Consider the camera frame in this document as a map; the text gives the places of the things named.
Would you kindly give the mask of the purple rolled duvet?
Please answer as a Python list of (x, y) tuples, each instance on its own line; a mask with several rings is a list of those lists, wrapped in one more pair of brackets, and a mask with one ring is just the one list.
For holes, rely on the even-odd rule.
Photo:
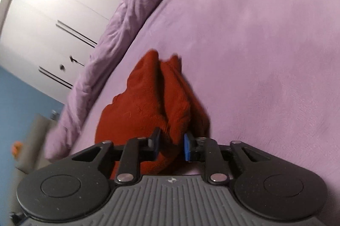
[(147, 18), (162, 0), (119, 0), (97, 46), (75, 81), (58, 123), (47, 133), (44, 157), (55, 162), (69, 155), (90, 110)]

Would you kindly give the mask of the white wardrobe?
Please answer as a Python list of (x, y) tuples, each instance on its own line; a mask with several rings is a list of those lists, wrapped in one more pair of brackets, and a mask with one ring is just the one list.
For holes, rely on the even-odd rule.
[(1, 65), (64, 102), (120, 0), (1, 0)]

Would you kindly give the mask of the purple bed sheet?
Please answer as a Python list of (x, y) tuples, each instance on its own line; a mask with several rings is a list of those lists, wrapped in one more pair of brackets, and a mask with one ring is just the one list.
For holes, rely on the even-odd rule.
[(178, 54), (220, 144), (240, 140), (339, 187), (339, 0), (163, 0), (93, 106), (73, 152), (150, 49)]

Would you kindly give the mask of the orange object on headboard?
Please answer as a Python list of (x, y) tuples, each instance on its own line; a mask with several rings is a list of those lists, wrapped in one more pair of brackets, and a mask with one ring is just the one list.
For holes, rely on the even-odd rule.
[(15, 160), (18, 159), (22, 148), (23, 148), (23, 143), (21, 141), (13, 142), (11, 146), (11, 154)]

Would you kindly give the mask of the wall socket with charger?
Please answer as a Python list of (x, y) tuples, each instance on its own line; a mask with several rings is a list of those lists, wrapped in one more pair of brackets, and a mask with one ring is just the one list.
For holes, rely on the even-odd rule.
[(59, 117), (59, 113), (57, 111), (55, 111), (55, 110), (52, 110), (51, 111), (51, 115), (50, 115), (50, 119), (51, 120), (57, 120), (58, 117)]

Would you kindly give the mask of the red knit sweater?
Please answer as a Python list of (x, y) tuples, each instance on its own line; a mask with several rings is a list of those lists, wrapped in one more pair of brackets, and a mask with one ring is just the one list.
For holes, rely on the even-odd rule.
[(182, 75), (179, 57), (162, 61), (150, 50), (130, 73), (126, 90), (101, 113), (95, 142), (124, 145), (131, 138), (150, 136), (155, 128), (161, 129), (160, 153), (156, 161), (141, 164), (145, 175), (158, 174), (177, 159), (186, 133), (207, 137), (210, 121)]

